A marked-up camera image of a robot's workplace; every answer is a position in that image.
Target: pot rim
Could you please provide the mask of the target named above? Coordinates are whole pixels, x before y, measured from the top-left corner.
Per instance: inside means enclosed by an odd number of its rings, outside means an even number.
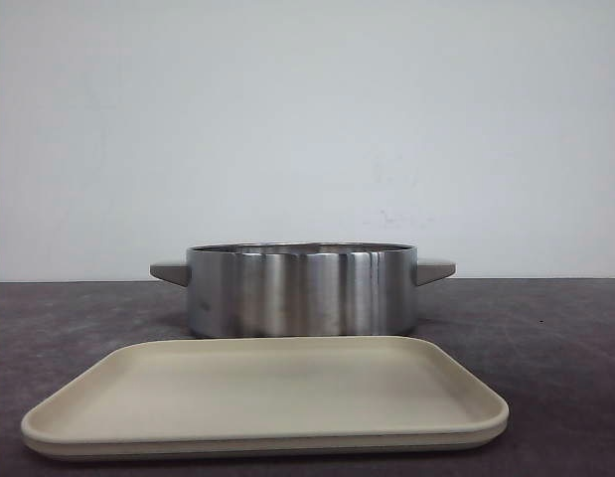
[[[353,253],[398,253],[417,250],[414,245],[374,241],[262,241],[191,246],[188,252],[235,255],[347,255]]]

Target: dark countertop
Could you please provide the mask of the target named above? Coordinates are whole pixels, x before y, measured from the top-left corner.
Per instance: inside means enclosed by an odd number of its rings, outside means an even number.
[[[613,475],[615,279],[450,279],[419,293],[412,336],[503,396],[508,429],[452,452],[69,463],[20,438],[24,413],[122,346],[191,338],[161,282],[0,283],[0,476]]]

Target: pot handle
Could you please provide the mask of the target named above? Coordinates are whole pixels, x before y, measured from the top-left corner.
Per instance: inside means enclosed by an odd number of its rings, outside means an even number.
[[[425,285],[431,281],[441,280],[455,273],[455,262],[448,260],[435,260],[419,258],[417,260],[417,275],[415,286]]]
[[[190,282],[190,268],[182,262],[162,261],[153,263],[150,265],[150,274],[175,285],[188,286]]]

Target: table surface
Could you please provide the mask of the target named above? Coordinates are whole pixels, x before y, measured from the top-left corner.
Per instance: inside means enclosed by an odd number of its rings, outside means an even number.
[[[24,413],[113,350],[186,339],[162,282],[0,283],[0,476],[615,476],[615,279],[449,279],[419,291],[411,336],[506,399],[508,429],[472,450],[69,463],[27,449]]]

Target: tray rim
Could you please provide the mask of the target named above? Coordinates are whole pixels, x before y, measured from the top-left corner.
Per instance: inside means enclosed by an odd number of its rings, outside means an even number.
[[[223,343],[245,343],[245,342],[267,342],[267,343],[278,343],[282,342],[290,342],[290,341],[299,341],[299,342],[321,342],[321,341],[350,341],[360,343],[362,342],[399,342],[399,343],[408,343],[409,346],[421,346],[432,349],[435,353],[438,353],[442,359],[447,360],[451,366],[455,367],[459,370],[460,373],[467,376],[467,378],[476,383],[477,386],[482,388],[491,398],[493,398],[499,405],[500,411],[497,415],[489,417],[487,419],[483,419],[477,421],[475,423],[463,424],[463,425],[440,425],[440,426],[425,426],[423,429],[414,429],[411,426],[403,426],[391,429],[373,429],[373,430],[359,430],[359,431],[351,431],[351,432],[336,432],[336,431],[311,431],[311,432],[284,432],[284,433],[263,433],[263,434],[252,434],[249,436],[242,435],[222,435],[222,436],[200,436],[197,438],[167,438],[167,439],[155,439],[155,438],[110,438],[106,440],[101,439],[67,439],[56,437],[50,432],[42,431],[37,429],[32,423],[31,420],[35,416],[36,412],[39,411],[45,405],[48,405],[50,401],[52,401],[57,395],[60,395],[64,391],[68,390],[76,386],[80,381],[86,379],[88,375],[94,373],[97,368],[104,366],[107,361],[110,361],[113,357],[119,356],[121,354],[126,354],[138,349],[150,348],[150,347],[160,347],[160,346],[204,346],[204,344],[215,343],[212,346],[220,346]],[[23,436],[23,440],[29,446],[35,449],[37,444],[42,446],[46,445],[141,445],[141,444],[151,444],[151,443],[210,443],[210,442],[222,442],[225,444],[229,444],[231,442],[240,441],[257,441],[262,439],[271,439],[271,440],[287,440],[287,439],[317,439],[317,438],[350,438],[350,437],[376,437],[376,436],[439,436],[439,435],[450,435],[450,434],[476,434],[478,432],[486,432],[489,430],[498,430],[495,432],[495,435],[499,435],[505,428],[510,415],[510,409],[506,401],[499,396],[495,391],[493,391],[488,385],[482,382],[479,378],[473,375],[468,369],[466,369],[463,365],[458,363],[455,359],[453,359],[450,355],[448,355],[444,350],[442,350],[439,346],[434,343],[431,343],[426,340],[422,340],[419,338],[412,337],[404,337],[404,336],[323,336],[323,337],[279,337],[279,338],[224,338],[224,339],[209,339],[209,340],[199,340],[199,339],[185,339],[185,340],[156,340],[156,341],[148,341],[143,343],[137,343],[133,345],[124,346],[117,350],[112,351],[108,355],[104,356],[91,367],[89,367],[86,371],[79,374],[64,386],[59,388],[57,391],[52,393],[50,396],[43,399],[37,405],[32,407],[25,415],[23,416],[20,424],[21,434]],[[201,451],[201,453],[214,453],[214,451]]]

